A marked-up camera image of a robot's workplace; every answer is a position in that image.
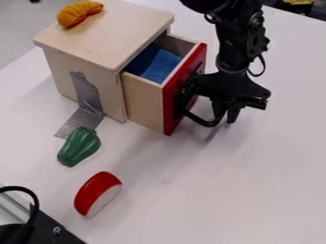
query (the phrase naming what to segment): floor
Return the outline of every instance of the floor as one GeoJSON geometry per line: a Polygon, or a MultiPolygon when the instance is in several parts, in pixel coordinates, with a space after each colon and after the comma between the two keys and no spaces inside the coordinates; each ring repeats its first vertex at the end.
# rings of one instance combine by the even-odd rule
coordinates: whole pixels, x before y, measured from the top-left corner
{"type": "Polygon", "coordinates": [[[30,51],[32,38],[55,21],[60,9],[71,0],[0,0],[0,70],[30,51]]]}

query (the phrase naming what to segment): white table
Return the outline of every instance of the white table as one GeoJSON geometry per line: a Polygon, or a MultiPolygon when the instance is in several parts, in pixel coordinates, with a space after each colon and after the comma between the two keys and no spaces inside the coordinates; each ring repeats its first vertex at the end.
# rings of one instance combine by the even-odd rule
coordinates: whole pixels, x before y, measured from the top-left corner
{"type": "MultiPolygon", "coordinates": [[[[176,0],[133,1],[176,13],[172,32],[208,43],[214,71],[214,26],[176,0]]],[[[39,49],[13,62],[0,71],[0,181],[34,190],[44,212],[90,244],[325,243],[326,24],[264,10],[266,112],[246,109],[214,137],[187,119],[166,137],[106,118],[102,148],[73,169],[57,162],[64,141],[52,135],[77,104],[56,91],[39,49]],[[100,171],[124,190],[87,220],[73,198],[100,171]]],[[[210,103],[195,111],[209,116],[210,103]]]]}

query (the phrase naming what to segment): red drawer front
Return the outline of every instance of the red drawer front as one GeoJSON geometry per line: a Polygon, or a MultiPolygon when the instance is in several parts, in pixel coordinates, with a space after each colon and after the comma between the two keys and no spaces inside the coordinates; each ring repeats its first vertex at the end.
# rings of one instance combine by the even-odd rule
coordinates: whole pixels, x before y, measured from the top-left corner
{"type": "Polygon", "coordinates": [[[170,82],[163,89],[163,115],[164,115],[164,133],[171,135],[174,129],[181,122],[182,118],[173,118],[173,101],[176,94],[182,89],[185,82],[194,74],[195,70],[201,65],[201,71],[205,70],[207,45],[201,43],[183,66],[175,73],[170,82]]]}

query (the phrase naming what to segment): wooden box top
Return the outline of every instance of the wooden box top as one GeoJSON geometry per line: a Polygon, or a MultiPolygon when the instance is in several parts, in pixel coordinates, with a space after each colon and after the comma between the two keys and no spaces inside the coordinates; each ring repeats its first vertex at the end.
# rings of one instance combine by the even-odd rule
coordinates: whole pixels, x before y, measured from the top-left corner
{"type": "Polygon", "coordinates": [[[166,30],[174,15],[122,0],[100,0],[103,12],[64,29],[57,23],[34,37],[42,48],[82,58],[112,72],[122,70],[166,30]]]}

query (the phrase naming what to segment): wooden box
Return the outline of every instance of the wooden box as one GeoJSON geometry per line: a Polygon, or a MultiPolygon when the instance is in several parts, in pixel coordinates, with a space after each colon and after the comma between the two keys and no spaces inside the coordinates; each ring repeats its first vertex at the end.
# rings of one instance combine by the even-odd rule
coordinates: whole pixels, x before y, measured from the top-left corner
{"type": "Polygon", "coordinates": [[[127,119],[171,134],[173,98],[196,69],[205,67],[206,45],[170,34],[173,14],[121,0],[106,6],[71,29],[52,24],[34,37],[46,54],[57,89],[77,100],[71,71],[81,72],[96,86],[106,115],[127,119]],[[123,71],[150,44],[183,59],[163,84],[123,71]]]}

